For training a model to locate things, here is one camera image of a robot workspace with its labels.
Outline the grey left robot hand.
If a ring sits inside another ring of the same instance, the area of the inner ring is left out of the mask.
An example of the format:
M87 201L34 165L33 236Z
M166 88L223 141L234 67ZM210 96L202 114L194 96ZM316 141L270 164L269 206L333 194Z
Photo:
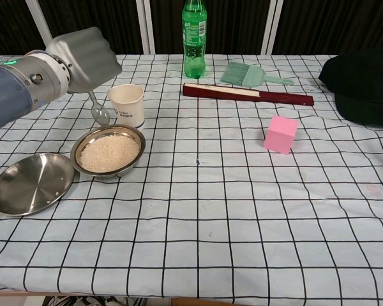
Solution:
M46 51L68 68L68 92L93 91L122 72L109 42L97 27L60 35L47 45Z

